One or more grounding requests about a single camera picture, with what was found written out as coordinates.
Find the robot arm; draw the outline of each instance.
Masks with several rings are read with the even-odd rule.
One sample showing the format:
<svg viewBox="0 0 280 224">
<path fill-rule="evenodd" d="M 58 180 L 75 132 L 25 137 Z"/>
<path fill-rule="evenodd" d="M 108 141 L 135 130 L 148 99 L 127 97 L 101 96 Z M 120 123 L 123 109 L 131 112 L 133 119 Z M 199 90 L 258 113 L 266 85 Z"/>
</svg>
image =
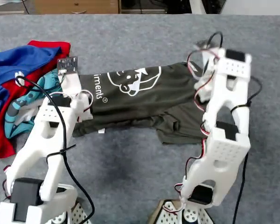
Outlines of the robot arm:
<svg viewBox="0 0 280 224">
<path fill-rule="evenodd" d="M 60 82 L 64 95 L 69 96 L 59 97 L 56 102 L 65 123 L 68 145 L 77 120 L 89 117 L 90 111 L 84 109 L 89 106 L 89 101 L 87 94 L 82 93 L 77 73 L 60 76 Z M 49 99 L 45 98 L 25 146 L 5 171 L 10 202 L 0 203 L 0 224 L 44 224 L 60 214 L 60 220 L 65 218 L 66 212 L 72 223 L 69 216 L 71 208 L 76 205 L 77 190 L 73 186 L 59 184 L 64 167 L 63 156 L 59 154 L 63 139 L 61 119 Z M 47 158 L 48 162 L 44 180 L 24 177 L 40 158 Z"/>
<path fill-rule="evenodd" d="M 190 167 L 184 177 L 181 202 L 200 208 L 219 206 L 234 184 L 238 168 L 250 149 L 249 108 L 247 103 L 251 56 L 220 48 L 218 60 L 210 57 L 205 74 L 213 74 L 208 88 L 201 89 L 202 98 L 210 93 L 203 115 L 208 135 L 203 157 Z M 201 79 L 196 87 L 201 86 Z M 232 111 L 236 125 L 217 121 L 217 113 L 226 106 Z M 214 185 L 204 182 L 211 180 Z"/>
</svg>

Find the gray fabric surface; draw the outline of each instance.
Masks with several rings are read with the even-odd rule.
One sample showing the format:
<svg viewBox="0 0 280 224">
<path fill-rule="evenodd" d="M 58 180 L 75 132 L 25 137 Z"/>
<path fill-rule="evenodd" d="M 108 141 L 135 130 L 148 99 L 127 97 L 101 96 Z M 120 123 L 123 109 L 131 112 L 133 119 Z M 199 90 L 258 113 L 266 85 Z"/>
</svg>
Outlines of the gray fabric surface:
<svg viewBox="0 0 280 224">
<path fill-rule="evenodd" d="M 33 39 L 69 41 L 80 74 L 95 74 L 182 61 L 194 42 L 216 30 L 223 31 L 224 46 L 252 54 L 252 74 L 264 83 L 251 107 L 252 148 L 237 223 L 280 224 L 280 16 L 0 16 L 0 51 Z M 230 115 L 223 110 L 219 117 Z M 107 129 L 73 142 L 69 163 L 93 197 L 95 224 L 145 223 L 160 199 L 177 198 L 173 185 L 182 180 L 187 157 L 199 152 L 199 145 L 164 146 L 152 129 Z M 0 160 L 0 200 L 2 168 L 12 159 Z M 42 160 L 28 176 L 45 172 Z M 217 224 L 231 223 L 240 181 L 241 175 L 223 203 L 209 209 Z M 73 183 L 65 171 L 63 183 Z"/>
</svg>

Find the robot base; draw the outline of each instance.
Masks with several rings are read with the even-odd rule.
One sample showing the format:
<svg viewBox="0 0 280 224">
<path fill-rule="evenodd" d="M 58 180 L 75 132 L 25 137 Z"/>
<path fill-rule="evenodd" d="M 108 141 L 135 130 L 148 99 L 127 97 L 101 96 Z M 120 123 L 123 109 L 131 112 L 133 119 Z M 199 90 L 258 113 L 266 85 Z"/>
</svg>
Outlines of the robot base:
<svg viewBox="0 0 280 224">
<path fill-rule="evenodd" d="M 187 206 L 174 215 L 165 211 L 163 205 L 170 210 L 175 210 L 180 207 L 181 203 L 178 199 L 160 201 L 149 218 L 148 224 L 214 224 L 205 209 Z"/>
</svg>

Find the white wall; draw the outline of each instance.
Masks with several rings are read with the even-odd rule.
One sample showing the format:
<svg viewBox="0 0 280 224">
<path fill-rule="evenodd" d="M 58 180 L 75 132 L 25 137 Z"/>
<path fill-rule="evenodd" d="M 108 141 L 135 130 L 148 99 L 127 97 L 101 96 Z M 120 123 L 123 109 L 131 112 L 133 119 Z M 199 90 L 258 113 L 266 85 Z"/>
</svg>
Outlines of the white wall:
<svg viewBox="0 0 280 224">
<path fill-rule="evenodd" d="M 280 15 L 280 0 L 226 0 L 221 14 Z"/>
</svg>

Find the dark green t-shirt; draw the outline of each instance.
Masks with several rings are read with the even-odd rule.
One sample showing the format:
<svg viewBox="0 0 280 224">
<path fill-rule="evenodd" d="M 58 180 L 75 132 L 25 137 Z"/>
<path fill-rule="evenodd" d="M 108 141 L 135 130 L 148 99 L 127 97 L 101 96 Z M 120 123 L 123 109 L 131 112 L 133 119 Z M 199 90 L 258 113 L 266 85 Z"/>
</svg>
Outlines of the dark green t-shirt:
<svg viewBox="0 0 280 224">
<path fill-rule="evenodd" d="M 202 112 L 195 107 L 195 80 L 186 63 L 80 76 L 91 91 L 92 120 L 76 124 L 73 136 L 113 126 L 155 127 L 164 143 L 202 137 Z"/>
</svg>

